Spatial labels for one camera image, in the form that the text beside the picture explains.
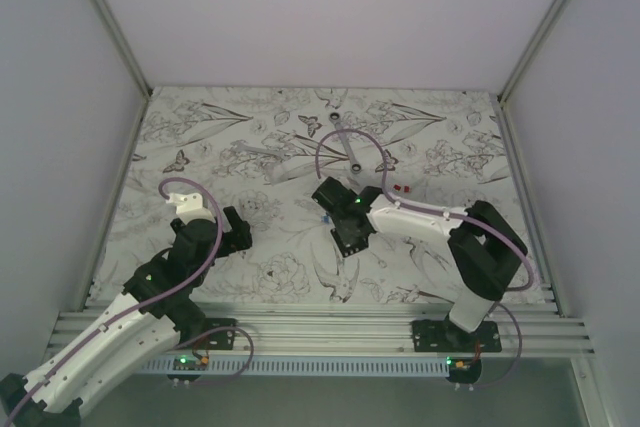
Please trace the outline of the black fuse box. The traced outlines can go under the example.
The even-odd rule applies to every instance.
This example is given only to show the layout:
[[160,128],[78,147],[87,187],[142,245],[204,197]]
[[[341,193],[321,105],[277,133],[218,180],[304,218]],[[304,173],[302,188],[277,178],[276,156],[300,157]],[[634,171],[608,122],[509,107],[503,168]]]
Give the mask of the black fuse box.
[[356,236],[345,239],[341,236],[337,229],[330,230],[331,237],[343,258],[347,258],[358,254],[359,252],[369,248],[368,236]]

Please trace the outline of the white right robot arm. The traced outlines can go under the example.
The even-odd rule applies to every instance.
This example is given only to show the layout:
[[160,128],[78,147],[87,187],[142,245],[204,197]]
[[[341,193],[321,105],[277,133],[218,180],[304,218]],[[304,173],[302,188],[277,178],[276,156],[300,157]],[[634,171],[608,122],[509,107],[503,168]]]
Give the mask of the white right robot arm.
[[331,219],[331,235],[345,257],[368,248],[374,234],[446,245],[462,287],[443,327],[443,338],[458,352],[477,342],[479,326],[502,301],[527,260],[526,245],[485,201],[468,208],[438,207],[408,202],[379,187],[356,193],[333,177],[317,187],[312,200]]

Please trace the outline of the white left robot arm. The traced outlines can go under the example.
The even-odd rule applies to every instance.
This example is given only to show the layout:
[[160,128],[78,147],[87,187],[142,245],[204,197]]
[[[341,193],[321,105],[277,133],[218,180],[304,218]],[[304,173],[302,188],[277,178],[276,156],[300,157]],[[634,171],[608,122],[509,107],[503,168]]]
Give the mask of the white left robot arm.
[[[211,350],[229,350],[240,329],[212,319],[191,300],[213,263],[252,245],[251,228],[233,207],[216,220],[174,219],[173,244],[139,266],[105,311],[63,350],[26,375],[1,381],[9,426],[78,426],[114,387],[154,357],[182,354],[178,365],[203,369]],[[184,352],[193,348],[193,353]]]

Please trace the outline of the clear plastic fuse cover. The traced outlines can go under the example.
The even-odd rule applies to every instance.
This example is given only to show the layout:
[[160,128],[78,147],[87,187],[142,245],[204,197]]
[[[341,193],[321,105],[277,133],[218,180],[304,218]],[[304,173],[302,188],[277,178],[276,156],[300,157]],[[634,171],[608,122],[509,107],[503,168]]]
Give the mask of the clear plastic fuse cover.
[[277,185],[286,180],[286,168],[282,162],[266,163],[263,172],[269,185]]

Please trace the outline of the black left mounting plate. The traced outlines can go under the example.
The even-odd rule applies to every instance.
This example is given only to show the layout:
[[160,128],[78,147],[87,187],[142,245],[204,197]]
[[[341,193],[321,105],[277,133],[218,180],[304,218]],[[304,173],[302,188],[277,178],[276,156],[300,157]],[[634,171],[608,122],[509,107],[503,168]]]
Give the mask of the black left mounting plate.
[[176,350],[231,350],[235,340],[237,320],[205,318],[189,324],[180,334]]

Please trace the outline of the black mounting plate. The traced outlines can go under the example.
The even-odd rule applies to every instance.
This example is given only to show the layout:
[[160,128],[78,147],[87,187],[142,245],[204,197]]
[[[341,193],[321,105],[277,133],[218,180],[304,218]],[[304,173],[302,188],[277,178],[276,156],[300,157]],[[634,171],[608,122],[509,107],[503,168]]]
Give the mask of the black mounting plate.
[[237,320],[205,318],[189,324],[180,334],[176,350],[231,350],[235,340]]
[[492,321],[483,321],[475,331],[468,333],[448,319],[414,320],[411,338],[415,352],[474,353],[477,347],[482,353],[502,351],[498,327]]

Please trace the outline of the silver ratchet wrench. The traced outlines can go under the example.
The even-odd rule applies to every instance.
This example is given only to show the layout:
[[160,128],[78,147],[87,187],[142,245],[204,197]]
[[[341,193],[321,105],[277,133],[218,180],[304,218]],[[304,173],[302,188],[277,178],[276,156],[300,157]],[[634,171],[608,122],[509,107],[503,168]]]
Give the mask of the silver ratchet wrench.
[[334,127],[334,130],[337,132],[337,137],[339,138],[343,149],[347,155],[350,164],[350,170],[353,174],[359,174],[362,171],[362,166],[357,160],[355,153],[349,143],[349,139],[347,133],[344,131],[344,126],[341,121],[341,116],[338,112],[334,111],[329,114],[329,121]]

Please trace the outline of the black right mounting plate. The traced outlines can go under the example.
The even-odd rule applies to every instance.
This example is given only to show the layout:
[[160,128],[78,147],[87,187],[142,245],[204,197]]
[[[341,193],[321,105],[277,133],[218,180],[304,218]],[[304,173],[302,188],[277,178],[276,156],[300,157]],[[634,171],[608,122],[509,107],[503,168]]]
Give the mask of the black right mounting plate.
[[502,351],[498,327],[492,321],[483,321],[475,331],[468,333],[448,319],[414,320],[411,338],[415,352],[474,353],[477,347],[482,353]]

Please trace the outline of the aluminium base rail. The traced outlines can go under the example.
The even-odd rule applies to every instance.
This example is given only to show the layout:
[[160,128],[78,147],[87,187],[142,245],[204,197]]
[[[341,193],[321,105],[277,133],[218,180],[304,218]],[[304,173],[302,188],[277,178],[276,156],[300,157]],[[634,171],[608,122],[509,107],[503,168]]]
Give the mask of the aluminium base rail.
[[[411,356],[411,322],[439,320],[449,305],[204,303],[200,308],[209,317],[236,319],[260,354]],[[555,303],[515,304],[508,309],[515,321],[501,309],[491,316],[501,337],[499,357],[515,354],[516,326],[522,332],[525,358],[595,355],[584,321],[561,316]]]

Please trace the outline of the aluminium frame post left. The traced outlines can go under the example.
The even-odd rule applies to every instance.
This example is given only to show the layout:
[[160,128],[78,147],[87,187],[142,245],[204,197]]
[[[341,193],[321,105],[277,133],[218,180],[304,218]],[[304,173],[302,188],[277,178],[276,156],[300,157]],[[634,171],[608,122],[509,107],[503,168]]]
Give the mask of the aluminium frame post left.
[[153,89],[146,80],[139,63],[134,56],[133,50],[125,38],[125,35],[107,0],[89,1],[138,90],[145,98],[149,98]]

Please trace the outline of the aluminium frame post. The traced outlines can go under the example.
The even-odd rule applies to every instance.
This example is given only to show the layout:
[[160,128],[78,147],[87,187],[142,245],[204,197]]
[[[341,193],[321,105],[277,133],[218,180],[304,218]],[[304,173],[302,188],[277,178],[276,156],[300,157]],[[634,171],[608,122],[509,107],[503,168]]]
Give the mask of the aluminium frame post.
[[499,103],[506,103],[515,92],[570,1],[571,0],[552,0],[515,67],[512,69],[504,87],[498,94],[497,99]]
[[125,35],[107,0],[89,1],[138,90],[145,98],[149,98],[153,89],[146,80],[139,63],[134,56],[133,50],[125,38]]

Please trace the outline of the aluminium frame post right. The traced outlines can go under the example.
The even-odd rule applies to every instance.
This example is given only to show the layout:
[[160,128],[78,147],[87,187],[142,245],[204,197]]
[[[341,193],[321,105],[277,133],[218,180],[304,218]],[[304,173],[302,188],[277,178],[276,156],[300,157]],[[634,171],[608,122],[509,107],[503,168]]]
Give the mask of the aluminium frame post right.
[[570,1],[571,0],[552,0],[515,67],[512,69],[504,87],[498,94],[497,99],[499,103],[506,103],[515,92]]

